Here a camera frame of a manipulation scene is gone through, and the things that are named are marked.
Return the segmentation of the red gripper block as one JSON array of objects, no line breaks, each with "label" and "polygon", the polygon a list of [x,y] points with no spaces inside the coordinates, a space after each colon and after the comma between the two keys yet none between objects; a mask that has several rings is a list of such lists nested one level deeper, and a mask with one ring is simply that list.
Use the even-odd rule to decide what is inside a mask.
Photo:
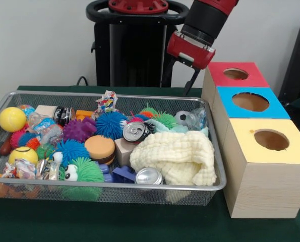
[{"label": "red gripper block", "polygon": [[211,46],[175,31],[167,46],[167,53],[173,57],[163,65],[161,87],[171,87],[173,66],[176,62],[175,58],[177,58],[180,59],[179,62],[185,62],[188,66],[195,67],[191,79],[186,82],[184,87],[183,95],[188,95],[200,71],[208,66],[215,52],[216,50]]}]

